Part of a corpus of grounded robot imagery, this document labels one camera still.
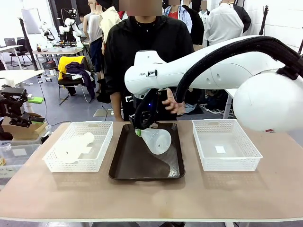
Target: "black jacket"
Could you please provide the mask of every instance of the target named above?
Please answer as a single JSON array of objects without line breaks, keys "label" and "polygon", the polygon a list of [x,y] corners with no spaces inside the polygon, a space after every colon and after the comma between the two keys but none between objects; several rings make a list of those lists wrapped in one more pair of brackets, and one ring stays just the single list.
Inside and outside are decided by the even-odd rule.
[{"label": "black jacket", "polygon": [[241,21],[244,24],[243,33],[246,32],[248,30],[248,28],[250,27],[250,24],[251,24],[250,16],[246,12],[246,10],[241,6],[237,6],[236,4],[234,4],[233,9],[237,12]]},{"label": "black jacket", "polygon": [[189,13],[191,21],[193,23],[190,33],[193,44],[202,45],[203,35],[204,35],[204,25],[203,25],[203,21],[199,16],[199,13],[186,5],[183,5],[183,7]]},{"label": "black jacket", "polygon": [[165,62],[177,60],[194,52],[188,29],[180,20],[166,16],[157,17],[153,30],[148,35],[141,31],[134,17],[113,26],[107,37],[104,76],[107,93],[121,92],[123,95],[125,120],[134,110],[126,107],[125,97],[130,93],[125,87],[124,76],[134,65],[136,53],[141,50],[155,50]]}]

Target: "black tray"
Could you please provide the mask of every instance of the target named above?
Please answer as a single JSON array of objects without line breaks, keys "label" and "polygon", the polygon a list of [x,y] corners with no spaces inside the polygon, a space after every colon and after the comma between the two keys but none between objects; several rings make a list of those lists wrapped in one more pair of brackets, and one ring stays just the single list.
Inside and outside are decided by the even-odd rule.
[{"label": "black tray", "polygon": [[109,177],[115,180],[154,181],[179,179],[185,169],[175,123],[157,123],[159,129],[171,135],[171,146],[162,155],[151,153],[144,140],[135,134],[132,125],[122,128],[115,155],[109,169]]}]

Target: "empty white basket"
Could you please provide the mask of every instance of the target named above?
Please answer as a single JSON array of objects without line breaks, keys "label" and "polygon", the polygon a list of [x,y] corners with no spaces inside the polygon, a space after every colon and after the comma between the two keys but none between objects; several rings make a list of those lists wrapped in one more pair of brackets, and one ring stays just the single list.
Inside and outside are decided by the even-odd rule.
[{"label": "empty white basket", "polygon": [[204,171],[255,171],[262,155],[237,120],[193,120]]},{"label": "empty white basket", "polygon": [[[87,132],[91,132],[95,136],[93,149],[89,154],[81,154],[79,159],[72,164],[67,164],[57,158],[55,150],[58,149],[61,141],[84,135]],[[52,173],[98,172],[112,137],[113,122],[73,122],[47,152],[43,160]]]}]

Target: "whiteboard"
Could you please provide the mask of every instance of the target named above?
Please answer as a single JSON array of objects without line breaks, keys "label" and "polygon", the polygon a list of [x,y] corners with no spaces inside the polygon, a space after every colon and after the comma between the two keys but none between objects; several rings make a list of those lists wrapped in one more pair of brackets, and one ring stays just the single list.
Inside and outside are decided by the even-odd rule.
[{"label": "whiteboard", "polygon": [[40,34],[39,24],[41,19],[38,9],[22,9],[21,12],[27,33],[29,35]]}]

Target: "desk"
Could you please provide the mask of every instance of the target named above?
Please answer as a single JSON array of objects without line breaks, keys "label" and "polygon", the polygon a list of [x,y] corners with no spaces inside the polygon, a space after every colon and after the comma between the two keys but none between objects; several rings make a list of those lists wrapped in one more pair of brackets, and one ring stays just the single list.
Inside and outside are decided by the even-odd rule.
[{"label": "desk", "polygon": [[238,90],[237,88],[225,90],[228,93],[228,98],[224,110],[223,119],[228,119],[229,111],[231,110],[231,106],[232,106],[232,99],[235,97],[237,90]]},{"label": "desk", "polygon": [[2,60],[2,62],[3,62],[3,65],[4,65],[4,67],[5,67],[5,70],[8,70],[8,67],[7,67],[7,65],[5,64],[5,60],[4,60],[4,57],[3,57],[3,54],[2,54],[2,53],[4,53],[4,52],[10,52],[10,51],[14,51],[14,52],[15,52],[15,55],[16,55],[16,57],[17,57],[17,59],[18,59],[19,67],[20,67],[21,70],[23,70],[22,65],[21,65],[20,58],[19,58],[19,56],[18,56],[18,54],[17,54],[17,51],[16,51],[16,48],[21,47],[21,46],[22,46],[22,45],[0,47],[0,53],[1,53],[0,56],[1,56],[1,60]]},{"label": "desk", "polygon": [[[44,70],[3,70],[0,71],[0,78],[5,78],[5,79],[0,79],[0,86],[4,84],[8,84],[12,87],[21,87],[24,88],[22,82],[24,82],[27,79],[30,79],[32,77],[36,77],[44,73]],[[30,113],[33,113],[33,107],[29,102],[26,102],[27,105],[27,110]]]},{"label": "desk", "polygon": [[44,68],[43,68],[42,64],[40,63],[40,61],[39,61],[39,58],[41,58],[41,57],[38,57],[38,55],[42,55],[42,58],[44,58],[44,59],[47,58],[50,55],[50,58],[55,58],[56,63],[58,65],[59,59],[60,59],[60,56],[58,56],[58,55],[65,55],[66,54],[66,55],[71,56],[73,54],[78,54],[78,53],[83,51],[83,48],[75,48],[75,49],[71,49],[71,50],[68,50],[67,48],[64,48],[64,49],[66,51],[63,51],[62,49],[60,51],[52,51],[52,50],[50,50],[50,51],[42,50],[41,52],[33,51],[33,54],[36,55],[36,58],[38,60],[39,66],[40,66],[40,69],[43,70]]},{"label": "desk", "polygon": [[0,218],[25,221],[275,222],[303,219],[303,149],[286,133],[244,129],[263,155],[255,172],[204,172],[191,121],[178,121],[179,180],[118,182],[108,171],[124,122],[98,173],[51,173],[42,158],[62,124],[0,192]]}]

